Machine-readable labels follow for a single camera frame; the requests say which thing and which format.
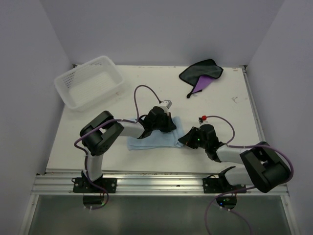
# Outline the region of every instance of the white enclosure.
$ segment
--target white enclosure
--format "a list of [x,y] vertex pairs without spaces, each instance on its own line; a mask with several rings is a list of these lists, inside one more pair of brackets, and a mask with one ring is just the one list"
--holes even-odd
[[265,137],[294,164],[289,194],[310,234],[312,12],[309,0],[2,0],[0,233],[18,233],[46,169],[64,106],[54,78],[107,55],[117,65],[248,65]]

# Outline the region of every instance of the purple cable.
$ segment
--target purple cable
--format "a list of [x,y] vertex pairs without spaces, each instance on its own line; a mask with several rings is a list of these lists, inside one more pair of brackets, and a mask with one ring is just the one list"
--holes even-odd
[[161,103],[162,101],[159,99],[159,97],[157,96],[157,94],[155,93],[154,90],[152,90],[152,88],[146,86],[146,85],[139,85],[135,88],[134,90],[134,102],[135,102],[135,107],[136,107],[136,113],[137,113],[137,119],[136,119],[136,122],[139,121],[139,110],[138,110],[138,105],[137,105],[137,99],[136,99],[136,92],[138,90],[139,87],[145,87],[145,88],[148,88],[150,91],[152,91],[152,93],[156,96],[157,100],[159,103]]
[[230,143],[230,142],[233,141],[233,139],[235,138],[235,129],[234,129],[233,125],[232,125],[228,120],[226,120],[226,119],[223,118],[223,117],[216,116],[216,115],[211,115],[211,116],[206,116],[206,117],[207,117],[207,118],[214,118],[214,117],[215,117],[215,118],[219,118],[219,119],[222,119],[223,121],[227,122],[227,124],[230,126],[230,128],[231,128],[232,131],[233,131],[233,136],[230,138],[229,141],[226,142],[226,144],[228,144],[228,143]]
[[[292,165],[290,159],[289,159],[284,153],[282,153],[281,151],[279,151],[279,150],[276,149],[276,148],[273,148],[273,147],[268,146],[268,145],[263,145],[263,144],[248,145],[248,146],[243,146],[243,145],[242,145],[242,146],[228,145],[228,144],[235,138],[235,128],[233,127],[233,125],[232,125],[228,120],[226,120],[225,118],[220,117],[220,116],[215,116],[215,115],[214,115],[214,116],[206,116],[206,117],[207,117],[207,118],[209,118],[209,117],[210,117],[210,118],[214,118],[214,117],[215,117],[215,118],[222,119],[222,120],[224,120],[225,122],[227,122],[227,124],[231,127],[232,132],[233,132],[233,136],[231,137],[231,139],[230,139],[229,141],[226,142],[226,145],[227,145],[228,147],[230,147],[230,148],[255,148],[255,147],[261,147],[261,148],[268,148],[268,149],[271,149],[271,150],[275,151],[276,153],[280,154],[280,155],[288,162],[289,167],[290,167],[290,172],[291,172],[289,178],[285,181],[285,183],[288,182],[288,181],[290,181],[290,180],[293,178],[293,173],[294,173],[293,165]],[[249,188],[241,188],[241,189],[237,189],[237,190],[229,191],[229,192],[224,192],[224,193],[221,193],[221,194],[219,194],[219,195],[217,195],[217,196],[214,197],[214,199],[213,199],[213,200],[209,203],[209,205],[206,207],[206,209],[205,209],[205,214],[204,214],[205,228],[206,228],[206,230],[207,230],[207,232],[208,232],[209,235],[211,234],[211,232],[210,232],[209,226],[208,226],[208,224],[207,224],[207,213],[208,213],[208,211],[209,211],[209,208],[210,208],[211,205],[213,204],[213,202],[214,202],[217,198],[219,198],[219,197],[221,197],[221,196],[224,196],[224,195],[226,195],[226,194],[238,193],[238,192],[241,192],[241,191],[244,191],[244,190],[253,189],[253,188],[255,188],[255,186],[249,187]],[[231,210],[230,212],[232,212],[233,214],[236,214],[236,215],[239,216],[241,219],[243,219],[243,220],[246,222],[246,224],[249,226],[250,235],[253,234],[252,226],[250,225],[250,223],[249,223],[242,215],[240,215],[238,212],[233,211],[233,210]]]
[[[210,207],[212,206],[213,202],[214,202],[217,198],[222,197],[222,196],[224,196],[224,195],[226,195],[226,194],[238,193],[238,192],[250,190],[250,189],[253,189],[253,188],[255,188],[255,186],[249,187],[249,188],[241,188],[241,189],[237,189],[237,190],[233,190],[233,191],[229,191],[229,192],[223,192],[223,193],[221,193],[221,194],[215,196],[214,199],[213,199],[212,201],[210,201],[210,203],[209,203],[209,205],[207,205],[207,207],[206,207],[206,209],[205,209],[205,213],[204,213],[204,224],[205,224],[206,231],[207,231],[207,233],[208,233],[209,235],[211,235],[212,233],[211,233],[211,231],[210,231],[210,229],[209,229],[209,225],[207,224],[207,213],[208,213]],[[243,219],[243,220],[246,222],[246,224],[249,226],[250,235],[252,235],[252,234],[253,234],[253,230],[252,230],[251,224],[250,224],[241,214],[239,214],[238,212],[236,212],[236,211],[234,211],[234,210],[230,210],[230,212],[232,212],[233,214],[237,215],[238,217],[240,217],[241,219]]]

